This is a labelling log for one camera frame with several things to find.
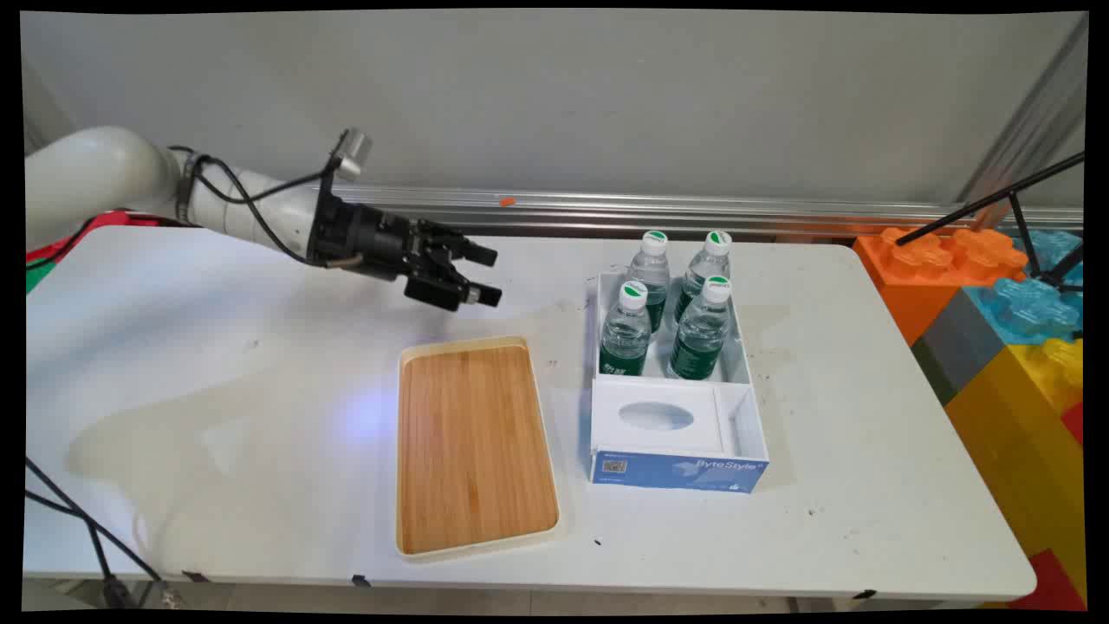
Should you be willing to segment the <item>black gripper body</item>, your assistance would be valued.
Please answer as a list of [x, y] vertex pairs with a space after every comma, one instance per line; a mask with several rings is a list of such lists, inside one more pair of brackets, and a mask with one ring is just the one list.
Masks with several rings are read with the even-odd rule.
[[308, 234], [308, 260], [326, 269], [395, 282], [430, 270], [435, 260], [444, 263], [444, 249], [433, 246], [431, 233], [415, 221], [322, 195]]

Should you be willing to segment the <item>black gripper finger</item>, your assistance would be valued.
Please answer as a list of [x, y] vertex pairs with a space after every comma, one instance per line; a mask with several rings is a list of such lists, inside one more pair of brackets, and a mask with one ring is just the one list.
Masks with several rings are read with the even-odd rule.
[[405, 296], [448, 311], [457, 311], [464, 304], [498, 307], [502, 300], [501, 289], [461, 276], [455, 268], [451, 254], [411, 257], [406, 274]]
[[438, 222], [423, 222], [421, 241], [427, 254], [439, 254], [448, 262], [462, 259], [494, 266], [498, 257], [498, 252], [476, 244], [461, 232]]

